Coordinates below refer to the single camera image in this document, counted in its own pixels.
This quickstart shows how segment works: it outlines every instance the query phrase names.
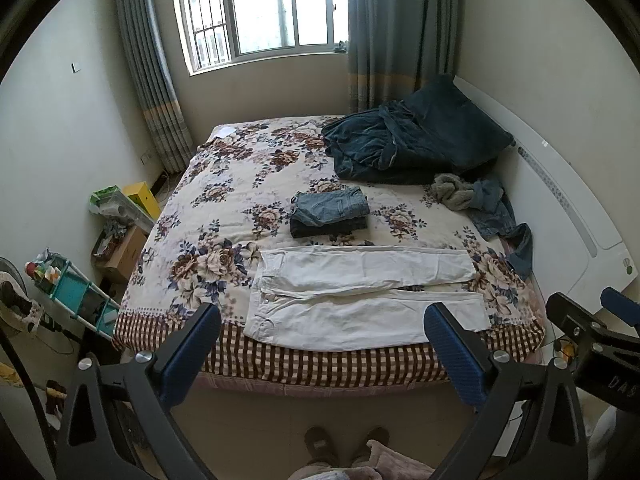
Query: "yellow box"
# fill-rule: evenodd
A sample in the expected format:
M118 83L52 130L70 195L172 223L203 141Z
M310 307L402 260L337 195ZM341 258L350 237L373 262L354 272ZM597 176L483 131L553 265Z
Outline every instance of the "yellow box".
M122 192L144 209L153 220L158 220L160 216L160 206L149 191L146 182L138 182L125 186Z

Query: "plaid fabric trim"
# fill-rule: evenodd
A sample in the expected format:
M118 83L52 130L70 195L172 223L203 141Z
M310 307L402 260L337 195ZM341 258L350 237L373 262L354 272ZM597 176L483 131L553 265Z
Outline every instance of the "plaid fabric trim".
M140 314L118 317L113 343L134 352L155 351L181 325ZM358 388L441 381L447 375L430 344L376 348L353 352L309 352L257 342L242 334L243 326L224 322L203 372L279 384ZM501 325L479 332L490 350L507 351L524 361L540 344L544 330L536 322Z

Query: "wall outlet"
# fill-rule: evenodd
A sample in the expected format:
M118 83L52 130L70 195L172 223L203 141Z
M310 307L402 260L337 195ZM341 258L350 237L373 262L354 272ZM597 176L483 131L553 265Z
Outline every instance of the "wall outlet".
M145 153L143 153L140 156L140 161L142 162L142 164L146 164L148 163L150 160L152 160L154 158L154 152L151 148L149 148L148 150L146 150Z

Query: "mattress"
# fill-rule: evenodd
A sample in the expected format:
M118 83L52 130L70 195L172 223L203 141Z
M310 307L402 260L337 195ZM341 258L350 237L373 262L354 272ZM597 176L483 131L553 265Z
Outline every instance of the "mattress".
M155 350L203 303L222 313L220 337L199 380L211 386L286 395L370 395L444 380L429 344L311 352L262 344L242 334L260 250L298 245L375 244L467 250L477 273L436 290L484 295L490 349L526 359L544 331L535 293L464 213L438 204L428 186L339 180L320 130L333 116L278 118L217 127L198 148L142 251L125 292L114 344ZM366 230L293 239L297 192L358 185L369 202Z

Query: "folded blue denim jeans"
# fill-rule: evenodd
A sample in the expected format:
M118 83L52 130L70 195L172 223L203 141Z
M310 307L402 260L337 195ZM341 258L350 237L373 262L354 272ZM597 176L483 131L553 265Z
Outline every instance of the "folded blue denim jeans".
M298 193L291 216L303 224L320 227L369 214L367 197L359 187L347 187L328 193Z

